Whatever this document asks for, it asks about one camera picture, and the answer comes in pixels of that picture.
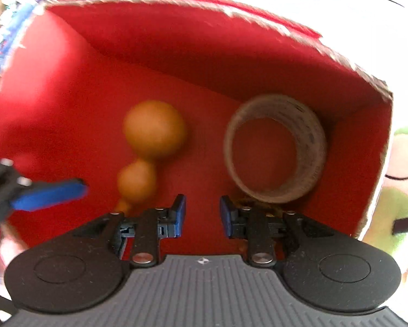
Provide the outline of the orange wooden gourd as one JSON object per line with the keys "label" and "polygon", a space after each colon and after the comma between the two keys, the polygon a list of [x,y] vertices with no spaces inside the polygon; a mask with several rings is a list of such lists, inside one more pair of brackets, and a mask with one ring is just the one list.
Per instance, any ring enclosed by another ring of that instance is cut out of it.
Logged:
{"label": "orange wooden gourd", "polygon": [[137,156],[118,174],[121,198],[114,211],[127,214],[154,196],[157,162],[180,151],[187,138],[187,128],[180,112],[172,105],[163,101],[144,101],[126,114],[123,133]]}

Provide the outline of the brown tape roll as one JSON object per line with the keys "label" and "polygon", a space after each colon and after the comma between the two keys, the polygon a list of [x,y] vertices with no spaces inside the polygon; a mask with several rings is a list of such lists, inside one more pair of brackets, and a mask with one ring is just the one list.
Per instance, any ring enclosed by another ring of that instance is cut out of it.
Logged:
{"label": "brown tape roll", "polygon": [[223,152],[231,179],[244,193],[280,204],[313,189],[327,144],[319,119],[305,104],[285,95],[260,95],[233,114]]}

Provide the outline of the red cardboard box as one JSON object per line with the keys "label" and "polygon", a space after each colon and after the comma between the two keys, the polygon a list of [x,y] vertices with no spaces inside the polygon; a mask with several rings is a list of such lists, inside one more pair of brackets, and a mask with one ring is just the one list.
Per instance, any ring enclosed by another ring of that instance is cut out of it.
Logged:
{"label": "red cardboard box", "polygon": [[308,105],[328,142],[322,176],[294,207],[348,235],[375,202],[390,139],[392,98],[345,66],[316,32],[223,0],[67,0],[34,17],[0,80],[0,159],[34,181],[81,178],[80,200],[10,223],[34,247],[112,210],[121,168],[134,156],[123,118],[136,103],[172,104],[188,141],[159,170],[151,207],[187,198],[169,254],[233,254],[219,215],[238,189],[223,138],[232,114],[262,94]]}

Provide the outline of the green caterpillar plush toy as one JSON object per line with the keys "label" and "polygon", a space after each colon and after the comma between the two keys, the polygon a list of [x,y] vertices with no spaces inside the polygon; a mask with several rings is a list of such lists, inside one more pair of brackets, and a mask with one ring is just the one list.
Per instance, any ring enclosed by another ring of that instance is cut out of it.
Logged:
{"label": "green caterpillar plush toy", "polygon": [[385,181],[363,242],[395,255],[408,236],[408,128],[393,138]]}

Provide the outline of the blue checkered cloth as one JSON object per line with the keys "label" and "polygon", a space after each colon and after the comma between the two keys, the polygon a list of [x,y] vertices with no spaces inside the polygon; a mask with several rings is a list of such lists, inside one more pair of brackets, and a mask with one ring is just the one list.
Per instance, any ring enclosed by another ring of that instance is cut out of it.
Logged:
{"label": "blue checkered cloth", "polygon": [[4,11],[4,22],[0,27],[0,75],[9,67],[36,15],[43,12],[43,0],[18,4]]}

